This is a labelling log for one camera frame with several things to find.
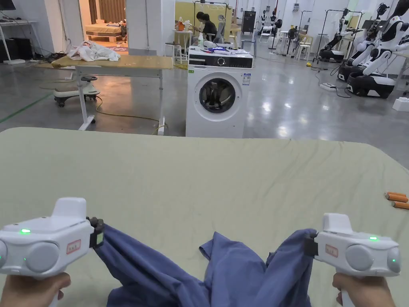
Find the bed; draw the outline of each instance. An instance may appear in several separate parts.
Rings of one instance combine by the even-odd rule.
[[[88,35],[88,39],[90,40],[93,36],[97,36],[108,37],[110,42],[116,42],[118,37],[122,37],[121,27],[108,26],[107,23],[86,25],[85,33]]]

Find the washing machine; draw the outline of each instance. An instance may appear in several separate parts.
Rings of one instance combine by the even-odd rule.
[[[243,137],[252,68],[250,54],[189,49],[186,136]]]

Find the doorway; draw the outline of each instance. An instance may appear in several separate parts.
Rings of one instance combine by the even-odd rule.
[[[126,0],[79,0],[84,40],[128,54]]]

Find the yellow wall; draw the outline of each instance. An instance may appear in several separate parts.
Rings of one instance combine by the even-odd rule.
[[[202,10],[202,4],[196,3],[196,14]],[[210,20],[216,25],[216,28],[219,26],[219,15],[226,14],[226,6],[224,5],[214,5],[214,4],[203,4],[203,12],[209,14]],[[176,2],[175,5],[175,20],[179,20],[182,17],[183,21],[190,20],[191,24],[195,24],[198,27],[199,21],[196,19],[196,14],[194,10],[194,3],[192,2]],[[231,8],[227,9],[226,26],[225,26],[225,40],[229,40],[230,36],[230,25],[231,25]],[[193,36],[198,36],[199,33],[195,32]]]

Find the power strip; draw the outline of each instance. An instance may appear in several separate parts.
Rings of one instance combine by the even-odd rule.
[[[322,83],[319,85],[319,87],[323,88],[324,90],[328,90],[330,92],[336,92],[337,87],[334,84],[331,83]]]

